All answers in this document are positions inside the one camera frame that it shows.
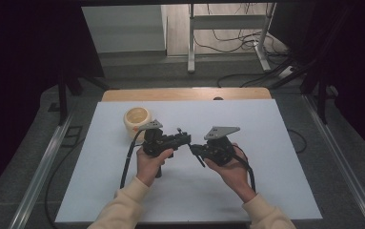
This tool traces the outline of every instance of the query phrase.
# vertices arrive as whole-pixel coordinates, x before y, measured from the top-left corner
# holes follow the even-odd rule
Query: white tabletop
[[[247,154],[256,191],[291,219],[321,219],[313,193],[273,99],[222,101],[101,102],[98,104],[56,222],[94,221],[119,188],[131,139],[124,113],[145,107],[163,124],[164,135],[176,128],[205,144],[212,126],[237,126],[228,135]],[[127,182],[136,173],[133,155]],[[221,177],[203,168],[188,146],[167,159],[143,205],[141,222],[249,221],[239,197]]]

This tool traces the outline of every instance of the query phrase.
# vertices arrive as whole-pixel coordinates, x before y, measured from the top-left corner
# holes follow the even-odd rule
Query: cable
[[[271,56],[280,56],[279,54],[274,55],[274,54],[268,54],[267,53],[265,56],[266,56],[266,58],[268,59],[269,62],[271,62],[271,63],[273,63],[275,65],[281,65],[282,63],[284,63],[284,61],[281,62],[281,63],[277,63],[277,62],[274,62],[274,60],[271,59]]]
[[[236,49],[233,49],[233,50],[230,50],[230,51],[221,51],[221,50],[218,50],[216,48],[213,48],[211,46],[205,46],[205,45],[201,45],[199,43],[197,43],[196,41],[196,38],[193,36],[193,40],[194,40],[194,43],[196,43],[196,45],[198,45],[199,47],[202,47],[202,48],[208,48],[208,49],[211,49],[211,50],[214,50],[214,51],[218,51],[218,52],[224,52],[224,53],[229,53],[229,52],[234,52],[234,51],[237,51],[239,50],[244,44],[246,43],[250,43],[250,42],[254,42],[255,40],[249,40],[249,41],[245,41],[243,42],[238,48]]]
[[[316,59],[314,59],[313,61],[311,61],[310,63],[308,63],[307,65],[301,67],[300,69],[298,69],[295,72],[292,72],[291,74],[289,74],[288,76],[286,76],[285,78],[275,82],[274,84],[267,86],[267,88],[269,90],[272,89],[277,89],[278,87],[285,85],[286,83],[290,82],[291,80],[298,78],[299,76],[301,76],[302,74],[306,73],[308,70],[310,70],[316,63]]]
[[[138,131],[135,135],[134,139],[132,140],[131,147],[129,148],[128,155],[126,156],[125,167],[123,168],[122,180],[120,181],[120,188],[125,187],[126,175],[128,174],[129,164],[132,158],[132,151],[135,147],[135,141],[137,140],[138,136],[141,134],[142,131]]]
[[[250,37],[250,36],[253,36],[253,35],[258,35],[260,33],[260,31],[257,31],[255,33],[251,33],[251,34],[248,34],[248,35],[242,35],[242,36],[237,36],[236,38],[228,38],[228,39],[220,39],[218,38],[215,34],[214,34],[214,37],[215,39],[217,39],[218,41],[233,41],[233,40],[240,40],[240,41],[245,41],[246,38]]]
[[[238,160],[244,167],[245,169],[247,169],[248,174],[250,175],[250,180],[251,180],[251,188],[253,188],[253,191],[256,192],[256,187],[255,187],[255,177],[253,175],[253,168],[251,168],[250,164],[248,163],[248,158],[247,155],[245,155],[244,151],[239,148],[239,146],[233,145],[234,147],[236,147],[237,149],[239,149],[242,154],[244,154],[244,157],[246,160],[244,160],[243,158],[241,158],[240,156],[234,154],[233,158]]]
[[[288,132],[292,132],[292,133],[294,133],[294,134],[298,135],[298,136],[299,136],[299,137],[303,140],[303,142],[304,142],[304,147],[303,147],[303,148],[301,148],[301,150],[295,151],[297,154],[301,154],[301,153],[303,153],[303,152],[307,149],[307,140],[306,140],[306,138],[305,138],[303,135],[301,135],[301,133],[299,133],[299,132],[297,132],[297,131],[295,131],[295,130],[287,129],[287,131],[288,131]]]
[[[73,150],[75,150],[77,148],[77,146],[79,146],[82,142],[84,142],[85,138],[83,138],[82,140],[78,141],[67,153],[66,155],[61,159],[60,163],[57,165],[57,167],[54,169],[54,171],[51,173],[51,178],[49,179],[48,182],[48,186],[46,188],[46,194],[45,194],[45,214],[46,217],[48,218],[48,222],[51,225],[52,228],[54,229],[58,229],[53,221],[53,219],[51,218],[51,215],[49,213],[49,208],[48,208],[48,197],[49,197],[49,189],[51,187],[51,182],[53,181],[54,176],[56,175],[58,169],[61,167],[61,165],[63,164],[63,162],[65,161],[65,159],[72,153]]]
[[[268,80],[269,78],[272,78],[274,76],[277,76],[277,75],[281,74],[292,62],[293,62],[293,60],[289,57],[282,64],[278,65],[271,72],[266,74],[264,77],[259,78],[259,79],[249,80],[249,81],[243,83],[240,86],[240,88],[245,88],[245,87],[248,87],[248,86],[252,86],[253,84],[251,84],[251,83],[254,83],[254,82],[259,81],[259,80],[261,80],[259,82],[259,85],[262,85],[262,83],[265,82],[266,80]]]
[[[211,15],[212,11],[210,10],[210,5],[209,4],[207,4],[207,8],[208,8],[208,14]],[[236,15],[241,8],[242,8],[242,3],[239,5],[238,10],[236,10],[236,12],[233,15]],[[248,14],[248,9],[249,9],[249,5],[247,5],[247,9],[245,10],[245,14]],[[236,38],[229,38],[229,39],[220,39],[215,34],[215,31],[214,30],[212,30],[212,31],[213,31],[215,39],[218,40],[218,41],[232,41],[232,40],[237,40],[237,39],[241,40],[240,39],[240,34],[241,34],[242,30],[239,30],[238,36]]]
[[[269,39],[272,39],[271,48],[272,48],[272,50],[274,51],[274,53],[276,53],[276,54],[277,54],[277,56],[288,56],[288,54],[287,54],[287,53],[278,52],[277,50],[275,50],[275,49],[274,49],[274,38],[273,38],[272,36],[266,35],[265,37],[268,37]],[[268,50],[266,50],[266,47],[265,47],[265,49],[264,49],[264,50],[265,50],[265,52],[266,52],[266,53],[274,54],[274,53],[272,53],[272,52],[268,52]]]
[[[242,75],[242,76],[245,76],[245,75],[248,75],[248,76],[251,76],[251,75],[262,75],[262,77],[263,77],[265,74],[264,74],[264,73],[234,73],[234,74],[224,75],[224,76],[219,77],[219,78],[217,79],[217,82],[216,82],[217,87],[218,87],[218,88],[222,88],[222,87],[221,87],[221,85],[220,85],[220,82],[221,82],[222,80],[224,80],[224,79],[226,79],[226,78],[231,78],[231,77],[234,77],[234,76],[240,76],[240,75]]]

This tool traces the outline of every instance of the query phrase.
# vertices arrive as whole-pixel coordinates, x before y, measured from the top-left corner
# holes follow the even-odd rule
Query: wooden table edge
[[[272,99],[266,88],[160,88],[109,90],[103,102],[111,101],[180,101],[180,100]]]

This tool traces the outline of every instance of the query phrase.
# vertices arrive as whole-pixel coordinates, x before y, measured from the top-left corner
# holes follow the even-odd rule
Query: gray floor
[[[201,56],[197,59],[195,74],[186,73],[187,63],[184,58],[161,56],[144,58],[141,55],[127,57],[105,55],[101,57],[106,76],[102,81],[119,89],[215,87],[216,79],[220,76],[231,73],[260,73],[261,71],[254,55]],[[226,87],[237,87],[252,78],[253,76],[231,78],[224,80],[222,84]],[[71,127],[82,126],[82,138],[86,135],[95,106],[100,101],[103,91],[88,81],[82,79],[80,81],[84,87],[83,94],[81,96],[69,95],[69,102],[75,105],[75,116]],[[266,80],[262,82],[262,85],[269,85],[273,81],[276,81],[276,78]],[[300,132],[307,139],[307,149],[304,153],[299,154],[298,158],[324,219],[301,220],[294,224],[297,228],[365,228],[365,218],[299,93],[300,82],[301,79],[298,79],[271,93],[278,104],[286,126]],[[37,117],[7,170],[0,178],[0,228],[7,228],[10,225],[34,171],[51,140],[58,123],[59,113],[49,112],[49,108],[51,103],[57,103],[57,100],[55,87],[43,93]],[[365,142],[341,116],[332,100],[327,101],[327,118],[337,142],[365,188]],[[73,138],[67,137],[63,144],[72,144],[73,141]],[[296,149],[303,146],[303,142],[295,135],[293,135],[292,141]],[[67,189],[80,149],[81,147],[77,147],[64,160],[51,183],[48,206],[53,218]],[[58,165],[69,150],[65,147],[60,148],[52,168]],[[44,212],[45,194],[46,185],[36,201],[26,228],[51,228]],[[85,225],[59,225],[59,228],[85,227]],[[198,227],[216,228],[204,225]]]

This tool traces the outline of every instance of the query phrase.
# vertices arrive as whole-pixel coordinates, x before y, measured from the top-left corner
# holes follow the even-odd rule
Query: metal frame
[[[66,131],[70,126],[72,117],[73,110],[70,111],[69,115],[63,122],[63,125],[59,125],[55,129],[53,137],[51,138],[51,142],[49,143],[49,146],[46,149],[40,164],[33,175],[27,192],[22,198],[16,213],[13,215],[9,226],[10,229],[25,228],[33,206],[40,194],[40,191],[42,190],[43,185],[45,184],[49,170],[51,169],[51,165],[53,164],[54,158],[57,155],[58,149],[60,148],[60,144],[63,141]]]
[[[328,148],[330,149],[330,152],[334,157],[336,165],[339,168],[339,171],[342,173],[346,183],[349,186],[349,189],[355,197],[356,203],[358,204],[361,212],[365,217],[365,189],[361,185],[360,181],[357,179],[355,172],[353,171],[351,165],[348,163],[348,160],[343,155],[343,152],[340,149],[340,146],[337,144],[329,126],[327,124],[324,124],[324,122],[319,118],[319,115],[316,111],[316,105],[313,101],[313,96],[303,95],[303,99],[314,119],[314,122],[319,132],[321,132],[322,137],[327,143]]]
[[[253,42],[256,55],[264,72],[271,67],[265,57],[263,45],[266,33],[271,24],[275,3],[271,3],[266,15],[203,15],[194,16],[193,6],[190,5],[190,30],[188,51],[188,73],[194,73],[194,31],[195,30],[245,30],[262,29],[259,42]]]

